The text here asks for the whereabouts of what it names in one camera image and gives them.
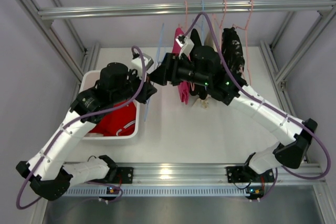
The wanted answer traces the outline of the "light blue hanger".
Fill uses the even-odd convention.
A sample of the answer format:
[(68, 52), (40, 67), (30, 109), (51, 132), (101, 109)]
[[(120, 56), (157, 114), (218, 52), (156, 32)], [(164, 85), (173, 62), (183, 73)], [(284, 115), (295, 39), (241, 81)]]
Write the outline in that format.
[[(156, 50), (156, 56), (155, 56), (155, 61), (154, 61), (154, 69), (156, 69), (160, 64), (161, 48), (163, 47), (162, 43), (163, 43), (163, 35), (164, 35), (164, 26), (165, 26), (165, 23), (163, 23), (162, 26), (161, 26), (159, 43), (158, 43), (158, 47), (157, 47), (157, 50)], [(145, 113), (144, 113), (144, 122), (146, 122), (147, 117), (148, 117), (148, 111), (149, 111), (150, 103), (151, 103), (151, 98), (149, 98), (147, 100), (147, 103), (146, 103)]]

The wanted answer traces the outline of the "red trousers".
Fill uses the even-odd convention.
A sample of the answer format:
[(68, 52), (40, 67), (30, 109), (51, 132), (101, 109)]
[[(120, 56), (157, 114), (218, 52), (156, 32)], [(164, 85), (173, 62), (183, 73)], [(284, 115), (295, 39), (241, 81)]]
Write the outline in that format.
[(106, 114), (88, 136), (120, 137), (129, 136), (135, 131), (136, 106), (133, 102)]

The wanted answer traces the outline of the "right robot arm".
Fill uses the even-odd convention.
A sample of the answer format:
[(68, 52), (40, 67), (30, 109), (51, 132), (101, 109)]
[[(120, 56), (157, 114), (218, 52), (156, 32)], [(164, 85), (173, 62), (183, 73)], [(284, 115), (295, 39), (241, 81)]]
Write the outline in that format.
[(263, 99), (238, 73), (229, 69), (223, 54), (209, 46), (199, 46), (193, 56), (167, 53), (157, 68), (158, 84), (176, 86), (183, 81), (203, 89), (213, 99), (243, 112), (263, 126), (277, 140), (276, 144), (250, 154), (241, 168), (241, 175), (252, 180), (271, 169), (297, 169), (313, 139), (317, 123), (303, 121), (285, 113)]

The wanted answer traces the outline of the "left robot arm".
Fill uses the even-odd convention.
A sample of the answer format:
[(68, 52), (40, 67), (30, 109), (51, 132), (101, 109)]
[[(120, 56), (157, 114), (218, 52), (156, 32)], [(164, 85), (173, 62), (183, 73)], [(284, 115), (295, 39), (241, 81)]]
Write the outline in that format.
[(103, 117), (132, 103), (146, 103), (157, 89), (146, 79), (151, 63), (132, 61), (132, 68), (119, 62), (100, 71), (94, 85), (81, 91), (59, 128), (30, 160), (20, 161), (16, 170), (39, 198), (60, 198), (70, 187), (86, 182), (109, 184), (117, 175), (117, 164), (107, 155), (86, 162), (65, 164), (77, 144)]

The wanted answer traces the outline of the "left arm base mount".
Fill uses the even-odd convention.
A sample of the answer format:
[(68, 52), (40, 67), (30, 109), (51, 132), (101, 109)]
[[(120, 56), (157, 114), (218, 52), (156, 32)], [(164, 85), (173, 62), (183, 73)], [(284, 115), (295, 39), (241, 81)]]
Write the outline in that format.
[(132, 184), (133, 183), (133, 167), (118, 167), (112, 184)]

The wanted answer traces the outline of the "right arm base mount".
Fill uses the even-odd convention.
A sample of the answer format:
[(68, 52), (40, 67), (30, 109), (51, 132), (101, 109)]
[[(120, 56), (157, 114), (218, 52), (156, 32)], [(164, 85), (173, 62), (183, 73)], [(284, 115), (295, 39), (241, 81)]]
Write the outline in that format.
[(227, 179), (229, 183), (273, 183), (275, 176), (272, 169), (265, 171), (262, 174), (257, 174), (247, 166), (227, 166)]

